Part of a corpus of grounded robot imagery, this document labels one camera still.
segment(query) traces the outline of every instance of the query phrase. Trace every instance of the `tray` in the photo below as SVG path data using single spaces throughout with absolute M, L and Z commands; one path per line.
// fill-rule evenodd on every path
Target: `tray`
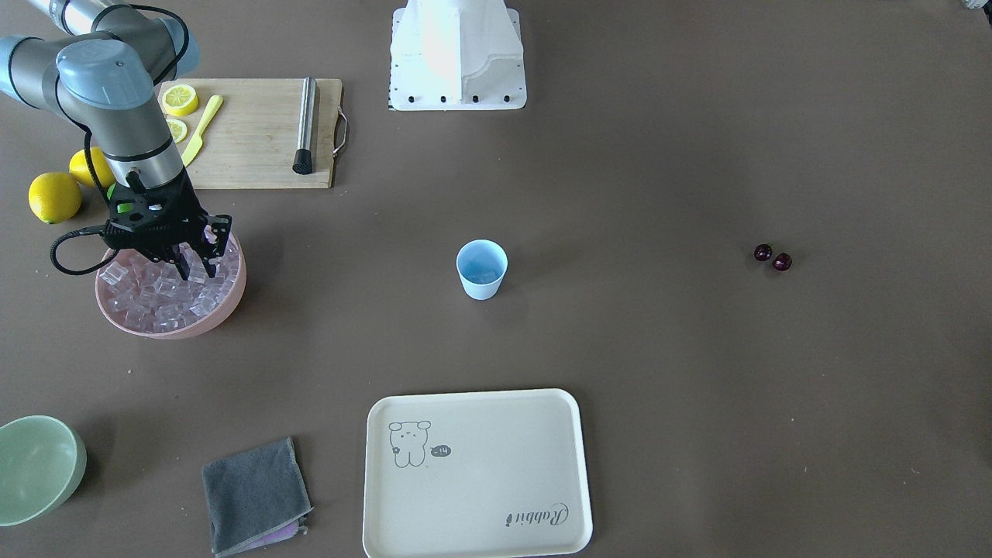
M 578 405 L 567 392 L 403 395 L 369 411 L 370 558 L 570 554 L 591 536 Z

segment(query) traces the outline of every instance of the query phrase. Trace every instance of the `blue cup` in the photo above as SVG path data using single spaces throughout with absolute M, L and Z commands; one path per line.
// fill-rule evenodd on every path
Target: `blue cup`
M 475 300 L 486 300 L 499 290 L 510 260 L 499 244 L 479 239 L 462 246 L 454 263 L 465 294 Z

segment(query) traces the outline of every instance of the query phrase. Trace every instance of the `pink bowl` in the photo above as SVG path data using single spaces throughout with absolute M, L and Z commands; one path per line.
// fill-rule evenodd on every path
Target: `pink bowl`
M 100 308 L 100 312 L 103 314 L 103 317 L 106 318 L 108 322 L 116 326 L 122 332 L 127 332 L 129 334 L 133 334 L 143 338 L 186 339 L 209 332 L 210 330 L 219 326 L 221 322 L 226 320 L 227 317 L 230 316 L 232 312 L 234 312 L 234 309 L 237 308 L 238 303 L 241 302 L 241 295 L 243 295 L 245 292 L 245 282 L 247 280 L 248 274 L 246 273 L 245 270 L 244 252 L 241 251 L 241 245 L 234 237 L 234 234 L 228 236 L 227 242 L 233 244 L 234 248 L 236 248 L 238 251 L 238 269 L 234 274 L 234 286 L 231 288 L 231 291 L 227 294 L 227 296 L 224 297 L 224 299 L 221 300 L 220 303 L 217 304 L 217 306 L 213 310 L 208 312 L 205 316 L 203 316 L 196 322 L 193 322 L 192 324 L 185 326 L 184 328 L 179 328 L 177 330 L 172 330 L 170 332 L 164 332 L 160 334 L 156 334 L 152 332 L 139 332 L 128 329 L 124 327 L 123 324 L 117 322 L 114 319 L 113 313 L 111 313 L 110 310 L 108 309 L 107 296 L 109 294 L 109 286 L 105 281 L 100 279 L 99 273 L 97 273 L 96 287 L 95 287 L 96 303 L 97 306 L 99 306 Z M 119 255 L 126 255 L 128 253 L 133 253 L 133 252 L 134 250 L 125 249 L 125 250 L 121 250 Z M 103 257 L 107 257 L 111 253 L 112 253 L 111 250 L 107 250 L 106 254 L 104 254 Z M 161 265 L 161 264 L 153 264 L 152 262 L 148 262 L 148 263 L 150 265 Z

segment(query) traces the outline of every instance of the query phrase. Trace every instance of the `dark red grape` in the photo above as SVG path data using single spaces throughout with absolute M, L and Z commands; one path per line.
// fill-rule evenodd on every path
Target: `dark red grape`
M 785 271 L 792 266 L 793 266 L 793 257 L 787 254 L 786 252 L 782 252 L 781 254 L 776 256 L 775 261 L 772 262 L 772 267 L 778 269 L 779 271 Z
M 758 261 L 768 261 L 772 259 L 772 246 L 768 244 L 758 244 L 754 249 L 754 259 Z

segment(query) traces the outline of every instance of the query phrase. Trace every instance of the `gray towel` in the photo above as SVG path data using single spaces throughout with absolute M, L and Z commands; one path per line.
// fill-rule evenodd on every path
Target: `gray towel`
M 292 537 L 313 509 L 290 438 L 204 465 L 203 488 L 217 558 Z

